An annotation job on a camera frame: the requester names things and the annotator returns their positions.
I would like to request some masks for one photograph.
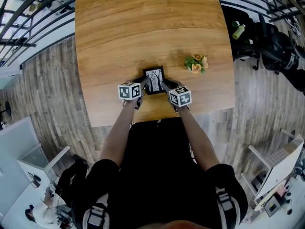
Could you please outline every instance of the black picture frame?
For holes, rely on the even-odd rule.
[[[163,79],[165,79],[163,66],[143,69],[143,76],[148,76],[150,79],[146,88],[147,95],[164,93],[164,90],[161,85]]]

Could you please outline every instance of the black shirt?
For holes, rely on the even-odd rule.
[[[72,204],[73,219],[81,229],[84,212],[108,193],[111,229],[174,220],[217,229],[216,187],[237,199],[243,219],[247,199],[233,168],[221,164],[204,172],[194,163],[180,118],[138,123],[130,129],[121,169],[107,159],[94,164]]]

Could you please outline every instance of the black railing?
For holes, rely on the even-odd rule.
[[[37,15],[40,11],[42,11],[44,8],[50,7],[55,0],[43,0],[40,3],[40,5],[38,6],[38,8],[35,10],[35,12],[33,12],[31,15],[25,15],[24,12],[30,5],[35,3],[35,1],[37,1],[37,0],[25,0],[16,11],[5,10],[5,6],[7,4],[7,1],[8,0],[4,0],[2,5],[1,5],[1,8],[0,8],[0,24],[4,26],[2,28],[2,30],[0,31],[0,46],[2,46],[2,48],[0,50],[0,54],[2,52],[4,52],[6,47],[10,47],[10,48],[8,48],[6,50],[6,52],[4,53],[4,55],[2,57],[0,57],[0,62],[5,61],[2,64],[1,67],[10,66],[14,62],[14,60],[17,59],[27,49],[29,49],[30,47],[35,47],[36,43],[39,40],[41,40],[42,38],[44,38],[45,36],[47,36],[51,32],[59,29],[60,27],[74,21],[74,18],[72,18],[70,20],[67,20],[67,21],[64,21],[60,25],[52,28],[51,30],[48,30],[46,33],[44,33],[42,36],[40,36],[39,38],[36,39],[35,37],[42,34],[42,32],[44,30],[46,30],[48,27],[50,27],[51,25],[53,25],[54,23],[56,23],[58,21],[61,21],[63,18],[67,17],[68,15],[74,13],[74,8],[71,8],[69,5],[74,3],[75,0],[69,0],[67,2],[64,2],[62,5],[52,9],[49,13],[47,13],[45,16],[43,16],[41,19],[39,19],[34,24],[33,24],[34,16]],[[63,12],[61,16],[55,18],[50,23],[44,25],[41,29],[39,29],[35,33],[32,33],[32,30],[35,27],[37,27],[38,25],[40,25],[43,21],[45,21],[48,17],[50,17],[51,15],[67,8],[68,6],[69,6],[69,10]],[[13,13],[12,17],[9,19],[8,22],[2,23],[2,18],[3,18],[4,13],[10,13],[10,12]],[[22,24],[17,24],[16,20],[20,16],[23,16],[25,18],[25,20],[23,21]],[[12,33],[12,35],[8,39],[3,39],[3,36],[5,35],[5,33],[7,33],[7,31],[10,28],[16,28],[16,30]],[[20,30],[25,30],[25,32],[21,36],[17,36],[17,38],[16,38],[16,34]],[[19,53],[15,58],[13,58],[13,56],[21,48],[23,48],[22,52]]]
[[[220,0],[220,3],[223,5],[236,6],[263,15],[264,17],[269,19],[269,22],[289,19],[295,15],[300,15],[300,14],[305,15],[305,10],[303,8],[303,5],[305,4],[302,3],[301,0],[259,0],[264,2],[267,5],[266,7],[257,4],[257,2],[255,2],[257,0],[239,0],[239,1],[245,2],[255,7],[249,8],[246,5],[241,5],[234,1]]]

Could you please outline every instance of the yellow flower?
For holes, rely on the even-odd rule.
[[[203,59],[202,59],[202,64],[203,64],[203,67],[204,67],[205,69],[209,68],[209,64],[208,64],[208,62],[207,62],[207,58],[206,58],[206,57],[203,57]]]
[[[201,70],[201,65],[200,64],[192,64],[192,72],[194,74],[197,74]]]
[[[196,59],[197,61],[200,61],[202,59],[203,55],[202,54],[194,54],[193,58]]]

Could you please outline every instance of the gray wood-look floor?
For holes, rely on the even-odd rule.
[[[234,63],[235,108],[196,116],[211,139],[218,157],[250,176],[262,168],[249,152],[252,144],[263,154],[280,148],[288,138],[280,132],[295,129],[305,136],[305,96],[283,75],[275,75],[254,60]],[[24,64],[23,75],[0,92],[0,103],[9,101],[12,124],[30,116],[39,141],[52,159],[66,145],[91,164],[99,159],[103,141],[111,127],[91,128],[79,80],[75,40],[70,37],[47,48]],[[57,171],[69,167],[71,159],[58,163]]]

